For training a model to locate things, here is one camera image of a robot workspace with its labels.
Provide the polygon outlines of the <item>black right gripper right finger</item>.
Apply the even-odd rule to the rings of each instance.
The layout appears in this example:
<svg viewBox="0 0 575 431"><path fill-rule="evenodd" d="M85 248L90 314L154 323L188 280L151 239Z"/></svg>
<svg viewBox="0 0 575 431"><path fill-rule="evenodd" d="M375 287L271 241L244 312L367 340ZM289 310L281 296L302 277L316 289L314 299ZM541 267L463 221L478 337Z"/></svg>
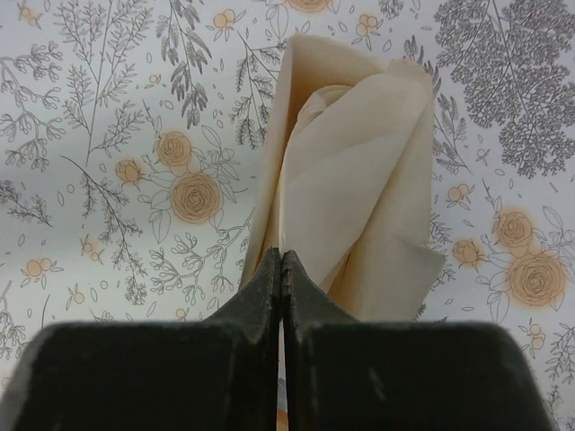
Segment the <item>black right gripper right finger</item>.
<svg viewBox="0 0 575 431"><path fill-rule="evenodd" d="M362 322L282 260L292 430L554 430L516 341L486 322Z"/></svg>

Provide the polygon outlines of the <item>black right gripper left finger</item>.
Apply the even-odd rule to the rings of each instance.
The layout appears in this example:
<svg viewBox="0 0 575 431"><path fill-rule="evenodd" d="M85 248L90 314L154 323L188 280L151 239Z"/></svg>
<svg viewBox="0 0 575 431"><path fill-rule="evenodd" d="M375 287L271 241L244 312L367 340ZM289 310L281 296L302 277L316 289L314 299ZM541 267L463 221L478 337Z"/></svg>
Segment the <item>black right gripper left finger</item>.
<svg viewBox="0 0 575 431"><path fill-rule="evenodd" d="M59 323L26 347L4 430L272 430L281 257L202 321Z"/></svg>

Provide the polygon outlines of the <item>white paper coffee filter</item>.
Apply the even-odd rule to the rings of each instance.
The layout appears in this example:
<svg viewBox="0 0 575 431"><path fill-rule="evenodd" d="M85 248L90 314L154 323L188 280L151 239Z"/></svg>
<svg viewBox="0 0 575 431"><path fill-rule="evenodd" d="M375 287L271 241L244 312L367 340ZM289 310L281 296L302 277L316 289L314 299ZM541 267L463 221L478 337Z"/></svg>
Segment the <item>white paper coffee filter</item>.
<svg viewBox="0 0 575 431"><path fill-rule="evenodd" d="M243 266L294 251L362 321L413 318L445 258L427 247L434 94L413 60L382 64L333 40L287 42Z"/></svg>

